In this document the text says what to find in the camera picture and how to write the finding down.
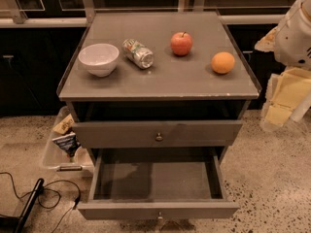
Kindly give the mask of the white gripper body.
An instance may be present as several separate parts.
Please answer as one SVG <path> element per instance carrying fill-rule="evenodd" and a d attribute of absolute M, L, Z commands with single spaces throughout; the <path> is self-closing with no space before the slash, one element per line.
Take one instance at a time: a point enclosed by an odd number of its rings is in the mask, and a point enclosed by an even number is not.
<path fill-rule="evenodd" d="M 274 52 L 285 66 L 311 68 L 311 0 L 296 0 L 278 25 L 255 44 L 255 49 Z"/>

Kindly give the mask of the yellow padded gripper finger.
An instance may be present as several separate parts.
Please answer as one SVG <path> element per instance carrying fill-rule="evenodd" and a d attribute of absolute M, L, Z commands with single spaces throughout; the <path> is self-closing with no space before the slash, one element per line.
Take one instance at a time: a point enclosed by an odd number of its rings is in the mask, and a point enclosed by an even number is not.
<path fill-rule="evenodd" d="M 277 130 L 289 119 L 302 120 L 311 107 L 311 71 L 287 67 L 280 75 L 272 74 L 261 109 L 260 127 Z"/>

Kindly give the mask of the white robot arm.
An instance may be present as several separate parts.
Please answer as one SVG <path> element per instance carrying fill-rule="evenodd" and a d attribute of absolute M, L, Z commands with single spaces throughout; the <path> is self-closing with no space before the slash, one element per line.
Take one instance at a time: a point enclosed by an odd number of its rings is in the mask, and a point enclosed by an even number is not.
<path fill-rule="evenodd" d="M 274 131 L 289 119 L 299 122 L 311 107 L 311 0 L 296 0 L 255 49 L 272 51 L 275 60 L 286 66 L 268 81 L 261 128 Z"/>

